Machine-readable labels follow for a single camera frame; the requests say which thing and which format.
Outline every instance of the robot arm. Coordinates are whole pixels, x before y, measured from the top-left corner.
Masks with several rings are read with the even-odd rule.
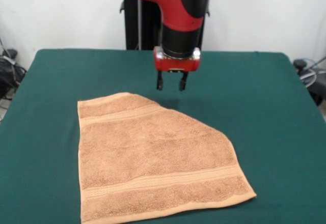
[[[162,71],[187,73],[197,70],[200,51],[196,48],[208,0],[148,0],[161,9],[162,43],[155,47],[154,59],[158,70],[157,88],[162,88]]]

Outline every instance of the table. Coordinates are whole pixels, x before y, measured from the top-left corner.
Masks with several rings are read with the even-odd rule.
[[[41,50],[0,125],[1,223],[80,223],[77,101],[143,95],[233,142],[257,198],[141,223],[325,223],[326,126],[287,56],[204,52],[162,92],[150,51]]]

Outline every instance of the terry cloth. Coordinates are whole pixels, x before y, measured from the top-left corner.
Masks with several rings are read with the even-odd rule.
[[[221,132],[139,95],[78,102],[81,222],[227,207],[256,196]]]

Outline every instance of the green tablecloth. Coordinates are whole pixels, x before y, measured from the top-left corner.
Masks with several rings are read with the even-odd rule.
[[[233,142],[258,197],[151,223],[326,223],[326,126],[280,53],[205,52],[178,91],[150,51],[42,50],[0,125],[0,222],[79,223],[77,101],[143,95]]]

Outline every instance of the white wall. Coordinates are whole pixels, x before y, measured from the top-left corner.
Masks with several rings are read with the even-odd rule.
[[[0,0],[0,35],[28,67],[41,48],[124,49],[122,0]],[[326,0],[211,0],[204,50],[326,54]]]

